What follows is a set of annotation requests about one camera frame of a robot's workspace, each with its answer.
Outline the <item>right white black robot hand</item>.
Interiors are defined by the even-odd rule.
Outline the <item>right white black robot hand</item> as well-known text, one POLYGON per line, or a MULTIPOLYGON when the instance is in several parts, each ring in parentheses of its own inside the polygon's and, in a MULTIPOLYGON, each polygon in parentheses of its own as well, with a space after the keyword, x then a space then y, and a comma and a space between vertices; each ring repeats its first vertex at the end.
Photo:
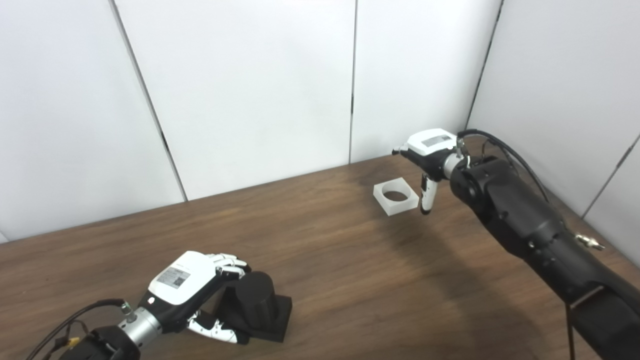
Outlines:
POLYGON ((438 184, 450 180, 454 168, 464 159, 457 136, 444 129, 427 129, 412 134, 391 154, 401 155, 422 170, 419 207, 423 215, 430 214, 434 207, 438 184))

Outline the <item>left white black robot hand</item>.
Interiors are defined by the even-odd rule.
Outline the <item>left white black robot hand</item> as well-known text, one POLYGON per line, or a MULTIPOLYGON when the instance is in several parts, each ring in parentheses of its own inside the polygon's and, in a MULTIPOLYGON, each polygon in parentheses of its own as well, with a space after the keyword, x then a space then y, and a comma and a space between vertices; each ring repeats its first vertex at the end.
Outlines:
POLYGON ((252 269, 237 256, 185 251, 151 280, 138 306, 153 317, 162 334, 190 330, 217 341, 246 345, 250 337, 202 310, 219 290, 252 269))

